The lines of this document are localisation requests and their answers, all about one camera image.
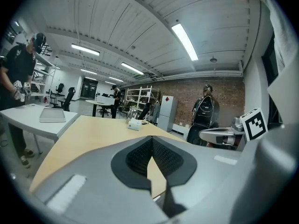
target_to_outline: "white desk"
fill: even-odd
[[[97,105],[102,106],[102,108],[103,108],[102,118],[104,117],[105,107],[111,106],[111,105],[96,102],[95,100],[86,100],[86,102],[93,104],[93,117],[95,117],[95,113],[97,111]]]
[[[7,140],[13,144],[8,124],[12,124],[22,130],[33,133],[38,152],[41,154],[36,135],[46,137],[56,142],[66,129],[79,117],[78,113],[64,111],[66,122],[63,123],[40,123],[39,117],[44,107],[41,105],[23,105],[16,108],[0,111],[3,117]]]

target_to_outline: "red brick wall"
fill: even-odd
[[[242,78],[207,77],[192,80],[171,80],[134,85],[130,86],[129,89],[138,89],[140,86],[146,88],[152,85],[153,88],[162,91],[161,96],[169,95],[178,98],[175,124],[179,125],[182,122],[183,126],[185,126],[185,124],[191,123],[192,108],[196,100],[202,96],[205,84],[210,84],[213,87],[213,96],[219,102],[220,114],[218,123],[220,127],[230,126],[233,117],[244,114],[245,85]]]

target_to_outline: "sneaker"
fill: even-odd
[[[24,153],[27,158],[32,158],[35,155],[34,152],[29,148],[24,149]]]
[[[30,163],[28,162],[28,160],[26,159],[26,157],[24,155],[21,156],[21,162],[22,162],[22,165],[25,166],[25,168],[30,168]]]

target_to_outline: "white tray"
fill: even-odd
[[[39,117],[41,123],[62,123],[65,121],[63,109],[44,108]]]

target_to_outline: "white refrigerator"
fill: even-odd
[[[161,102],[158,127],[169,132],[172,130],[177,112],[178,99],[164,95]]]

